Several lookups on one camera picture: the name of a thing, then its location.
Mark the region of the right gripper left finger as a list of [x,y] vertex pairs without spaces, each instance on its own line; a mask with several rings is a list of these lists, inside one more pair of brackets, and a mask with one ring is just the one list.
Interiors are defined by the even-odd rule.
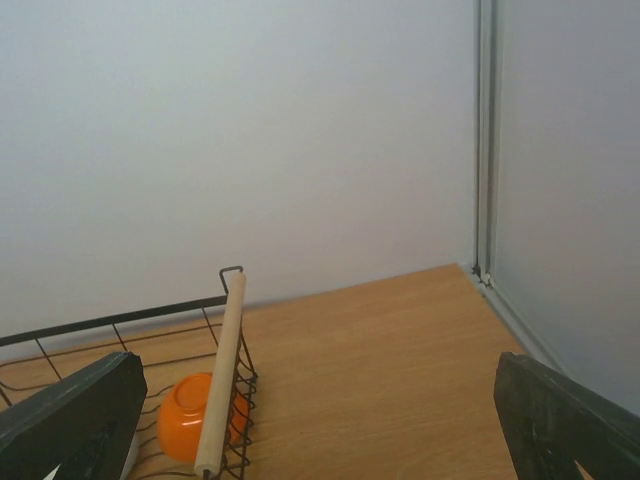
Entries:
[[3,479],[118,479],[147,384],[139,356],[115,352],[1,412]]

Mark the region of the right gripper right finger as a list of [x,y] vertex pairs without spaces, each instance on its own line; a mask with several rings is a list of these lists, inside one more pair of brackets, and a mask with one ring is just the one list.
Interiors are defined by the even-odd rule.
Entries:
[[500,355],[494,403],[518,478],[639,477],[639,417],[534,358]]

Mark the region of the orange bowl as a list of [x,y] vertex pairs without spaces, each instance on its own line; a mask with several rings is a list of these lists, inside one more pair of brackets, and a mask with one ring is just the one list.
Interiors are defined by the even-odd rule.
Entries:
[[213,376],[201,372],[175,384],[161,402],[157,437],[162,451],[185,464],[195,464]]

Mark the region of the black wire dish rack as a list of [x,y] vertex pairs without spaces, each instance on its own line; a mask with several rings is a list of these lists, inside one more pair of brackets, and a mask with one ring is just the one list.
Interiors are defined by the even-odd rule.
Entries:
[[158,438],[163,401],[189,375],[215,372],[231,283],[242,267],[220,270],[222,294],[12,334],[1,340],[1,407],[7,409],[113,352],[141,359],[147,396],[133,439],[128,479],[197,479],[190,462],[167,455]]

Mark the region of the white bowl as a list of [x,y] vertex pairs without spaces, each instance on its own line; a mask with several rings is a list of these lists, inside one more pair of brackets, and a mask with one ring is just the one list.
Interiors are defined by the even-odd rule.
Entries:
[[138,434],[135,434],[132,438],[131,445],[129,447],[125,463],[123,465],[120,480],[126,480],[131,473],[139,454],[140,440]]

